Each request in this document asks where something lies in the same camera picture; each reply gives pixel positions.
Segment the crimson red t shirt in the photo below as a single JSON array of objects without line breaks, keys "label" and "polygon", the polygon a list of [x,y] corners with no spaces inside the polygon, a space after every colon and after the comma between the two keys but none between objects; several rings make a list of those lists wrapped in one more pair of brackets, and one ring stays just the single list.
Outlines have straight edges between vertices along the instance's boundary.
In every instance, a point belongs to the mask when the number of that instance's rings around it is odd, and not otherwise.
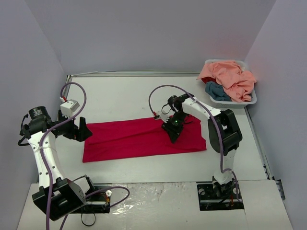
[{"label": "crimson red t shirt", "polygon": [[191,153],[207,150],[200,120],[189,117],[172,143],[162,120],[140,118],[88,124],[92,136],[84,143],[83,162]]}]

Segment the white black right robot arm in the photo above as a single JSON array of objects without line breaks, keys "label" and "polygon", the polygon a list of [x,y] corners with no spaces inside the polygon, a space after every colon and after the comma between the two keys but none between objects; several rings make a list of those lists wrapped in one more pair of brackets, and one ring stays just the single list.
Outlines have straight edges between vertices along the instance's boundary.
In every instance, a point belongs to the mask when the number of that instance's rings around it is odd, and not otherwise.
[{"label": "white black right robot arm", "polygon": [[189,115],[200,120],[202,138],[208,140],[213,150],[220,154],[220,166],[213,175],[213,193],[216,197],[225,197],[230,192],[228,183],[236,178],[232,170],[234,156],[243,139],[234,112],[213,108],[187,94],[172,96],[167,105],[174,114],[169,115],[161,109],[157,116],[162,119],[162,129],[172,143],[179,139]]}]

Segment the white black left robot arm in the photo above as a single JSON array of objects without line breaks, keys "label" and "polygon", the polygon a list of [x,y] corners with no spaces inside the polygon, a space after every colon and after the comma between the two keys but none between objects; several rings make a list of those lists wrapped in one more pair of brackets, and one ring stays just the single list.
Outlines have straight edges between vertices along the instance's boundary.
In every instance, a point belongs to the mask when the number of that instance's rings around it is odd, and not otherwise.
[{"label": "white black left robot arm", "polygon": [[81,187],[63,176],[56,151],[56,138],[83,142],[92,136],[85,118],[79,125],[74,123],[77,106],[66,102],[60,106],[57,121],[53,121],[44,106],[35,107],[24,116],[28,124],[21,124],[18,145],[30,146],[33,150],[39,174],[39,190],[32,195],[33,203],[45,213],[48,220],[58,220],[70,213],[80,213],[87,200],[96,196],[96,187],[84,184]]}]

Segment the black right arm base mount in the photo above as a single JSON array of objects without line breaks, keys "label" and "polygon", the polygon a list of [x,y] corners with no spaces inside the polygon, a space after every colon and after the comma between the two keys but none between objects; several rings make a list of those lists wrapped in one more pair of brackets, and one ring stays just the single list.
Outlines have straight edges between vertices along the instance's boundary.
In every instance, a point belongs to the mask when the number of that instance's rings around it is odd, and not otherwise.
[{"label": "black right arm base mount", "polygon": [[234,181],[224,185],[217,182],[197,183],[200,211],[244,210],[239,188]]}]

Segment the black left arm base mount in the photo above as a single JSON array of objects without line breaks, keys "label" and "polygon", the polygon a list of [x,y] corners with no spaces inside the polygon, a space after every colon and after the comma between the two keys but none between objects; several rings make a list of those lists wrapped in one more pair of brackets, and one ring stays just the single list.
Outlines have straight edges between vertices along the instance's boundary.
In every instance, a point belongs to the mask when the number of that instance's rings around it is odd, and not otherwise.
[{"label": "black left arm base mount", "polygon": [[110,212],[110,196],[106,191],[110,190],[109,185],[94,185],[94,190],[103,189],[101,193],[90,196],[86,199],[86,205],[72,212],[72,214],[108,214]]}]

